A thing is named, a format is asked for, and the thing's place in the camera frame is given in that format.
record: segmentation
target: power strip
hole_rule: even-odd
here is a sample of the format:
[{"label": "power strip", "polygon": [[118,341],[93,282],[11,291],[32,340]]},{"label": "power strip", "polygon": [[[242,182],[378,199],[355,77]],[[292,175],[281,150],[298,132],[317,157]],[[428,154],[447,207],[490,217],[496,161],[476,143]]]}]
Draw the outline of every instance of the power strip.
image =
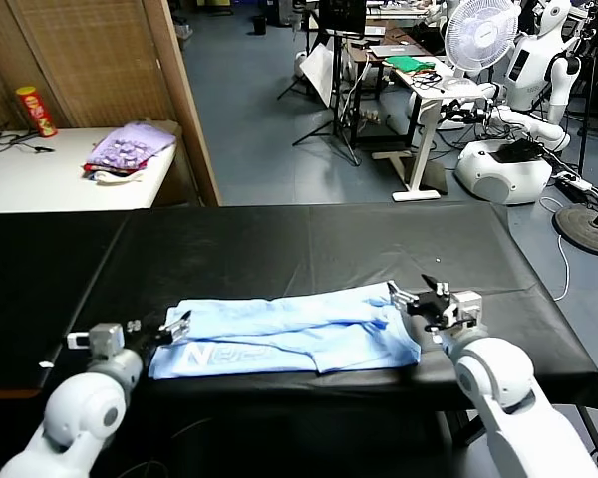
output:
[{"label": "power strip", "polygon": [[587,192],[591,191],[593,185],[591,182],[585,181],[582,177],[577,176],[571,172],[561,171],[554,176],[556,180],[561,180],[562,182],[569,184],[572,187],[575,187],[579,191]]},{"label": "power strip", "polygon": [[582,192],[577,187],[574,187],[568,181],[556,179],[554,186],[556,186],[556,189],[558,189],[565,196],[567,196],[567,199],[569,199],[574,204],[586,204],[589,200],[589,198],[584,192]]}]

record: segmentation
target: round base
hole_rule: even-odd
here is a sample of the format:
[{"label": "round base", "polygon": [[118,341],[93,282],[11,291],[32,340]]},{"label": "round base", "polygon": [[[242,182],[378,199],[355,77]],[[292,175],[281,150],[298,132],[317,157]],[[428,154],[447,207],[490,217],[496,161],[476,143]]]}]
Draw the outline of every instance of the round base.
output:
[{"label": "round base", "polygon": [[554,214],[552,223],[567,242],[598,256],[598,226],[593,224],[597,216],[596,211],[583,206],[563,207]]}]

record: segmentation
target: gray floor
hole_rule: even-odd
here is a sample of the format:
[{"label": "gray floor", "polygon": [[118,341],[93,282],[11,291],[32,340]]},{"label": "gray floor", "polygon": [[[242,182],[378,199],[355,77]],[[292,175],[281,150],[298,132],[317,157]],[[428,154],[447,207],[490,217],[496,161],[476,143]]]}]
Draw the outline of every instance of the gray floor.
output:
[{"label": "gray floor", "polygon": [[[311,138],[298,147],[291,143],[326,121],[330,112],[305,97],[289,93],[275,97],[291,82],[295,52],[305,37],[293,41],[290,29],[268,27],[265,36],[249,35],[250,7],[236,7],[230,17],[191,16],[193,40],[184,58],[210,150],[214,172],[226,205],[389,202],[403,186],[387,163],[358,151],[361,167],[352,167],[336,140]],[[390,114],[391,124],[407,127],[407,91],[389,87],[378,104],[362,107]],[[571,145],[563,158],[577,162],[579,123],[572,119]],[[372,134],[374,127],[365,133]],[[437,138],[440,154],[447,147]],[[598,187],[598,139],[588,143],[585,175]],[[446,167],[454,152],[439,159]],[[474,200],[448,172],[449,195],[443,200]],[[567,200],[555,188],[544,195]],[[540,205],[508,208],[512,235],[554,296],[562,293],[565,268],[557,248],[551,214]],[[598,258],[564,243],[571,265],[571,285],[558,303],[598,366]],[[579,419],[565,407],[567,415]],[[594,415],[598,422],[598,413]]]}]

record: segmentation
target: laptop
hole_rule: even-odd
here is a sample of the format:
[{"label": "laptop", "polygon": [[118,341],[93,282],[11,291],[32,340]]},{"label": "laptop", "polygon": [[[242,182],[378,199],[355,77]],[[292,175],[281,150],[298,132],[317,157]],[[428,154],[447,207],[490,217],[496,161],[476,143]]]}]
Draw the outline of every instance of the laptop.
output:
[{"label": "laptop", "polygon": [[386,34],[386,27],[375,27],[366,25],[364,36],[366,37],[383,37]]},{"label": "laptop", "polygon": [[377,58],[388,58],[388,57],[424,57],[429,55],[421,47],[417,45],[378,45],[370,47],[370,50]]}]

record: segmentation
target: trash can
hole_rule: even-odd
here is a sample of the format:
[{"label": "trash can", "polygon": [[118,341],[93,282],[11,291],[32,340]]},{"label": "trash can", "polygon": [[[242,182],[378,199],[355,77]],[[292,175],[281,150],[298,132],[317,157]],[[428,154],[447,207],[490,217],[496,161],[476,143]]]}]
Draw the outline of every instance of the trash can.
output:
[{"label": "trash can", "polygon": [[252,17],[252,25],[255,28],[255,35],[266,34],[266,17],[263,15],[257,15]]}]

